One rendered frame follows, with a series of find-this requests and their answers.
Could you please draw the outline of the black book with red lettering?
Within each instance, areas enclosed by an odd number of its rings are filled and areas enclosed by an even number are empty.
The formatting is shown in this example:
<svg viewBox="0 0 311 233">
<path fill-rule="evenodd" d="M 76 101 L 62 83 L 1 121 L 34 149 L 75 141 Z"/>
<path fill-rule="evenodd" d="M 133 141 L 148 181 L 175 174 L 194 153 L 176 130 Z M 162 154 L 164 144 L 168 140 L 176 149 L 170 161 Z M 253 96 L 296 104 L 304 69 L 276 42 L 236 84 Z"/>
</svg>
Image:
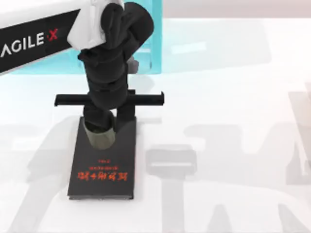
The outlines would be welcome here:
<svg viewBox="0 0 311 233">
<path fill-rule="evenodd" d="M 117 120 L 114 144 L 93 148 L 79 119 L 68 187 L 71 200 L 132 200 L 135 187 L 137 120 Z"/>
</svg>

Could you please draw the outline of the olive grey cup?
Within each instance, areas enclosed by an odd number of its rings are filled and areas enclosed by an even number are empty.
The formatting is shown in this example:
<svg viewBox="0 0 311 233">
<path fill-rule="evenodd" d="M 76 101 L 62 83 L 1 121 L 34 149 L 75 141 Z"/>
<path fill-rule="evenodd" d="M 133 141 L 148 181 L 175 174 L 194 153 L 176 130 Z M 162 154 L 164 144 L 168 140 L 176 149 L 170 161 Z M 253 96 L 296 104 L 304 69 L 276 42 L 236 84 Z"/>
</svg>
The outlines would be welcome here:
<svg viewBox="0 0 311 233">
<path fill-rule="evenodd" d="M 116 139 L 116 133 L 113 127 L 104 132 L 91 130 L 90 127 L 87 126 L 87 123 L 84 119 L 83 127 L 86 132 L 87 138 L 93 148 L 97 150 L 106 150 L 114 144 Z"/>
</svg>

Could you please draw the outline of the light blue rack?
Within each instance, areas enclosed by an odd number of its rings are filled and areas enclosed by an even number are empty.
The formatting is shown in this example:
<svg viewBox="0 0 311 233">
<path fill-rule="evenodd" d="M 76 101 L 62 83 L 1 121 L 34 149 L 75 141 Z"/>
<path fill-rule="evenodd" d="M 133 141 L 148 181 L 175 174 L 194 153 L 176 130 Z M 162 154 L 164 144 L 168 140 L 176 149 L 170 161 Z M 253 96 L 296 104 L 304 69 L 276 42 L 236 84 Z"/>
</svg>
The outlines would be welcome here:
<svg viewBox="0 0 311 233">
<path fill-rule="evenodd" d="M 86 72 L 162 69 L 162 0 L 81 0 L 67 41 Z"/>
</svg>

